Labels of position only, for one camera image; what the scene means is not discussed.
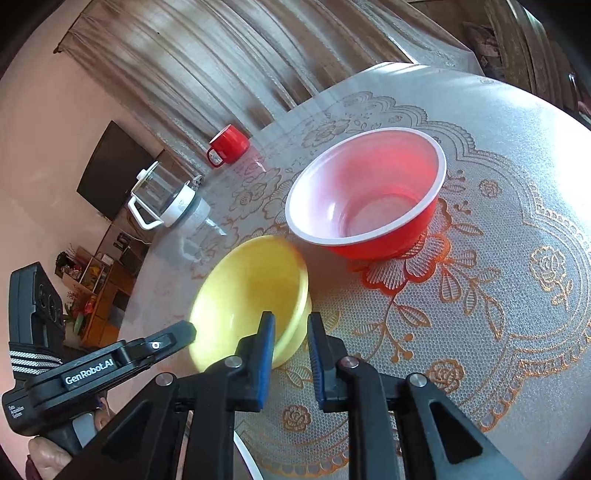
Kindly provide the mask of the left hand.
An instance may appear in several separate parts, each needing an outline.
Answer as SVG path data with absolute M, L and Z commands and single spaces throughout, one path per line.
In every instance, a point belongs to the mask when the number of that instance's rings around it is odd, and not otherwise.
M 98 407 L 93 412 L 96 431 L 102 430 L 114 417 L 107 398 L 98 400 Z M 54 479 L 72 460 L 72 456 L 63 448 L 44 437 L 34 437 L 28 442 L 28 455 L 25 464 L 26 479 Z

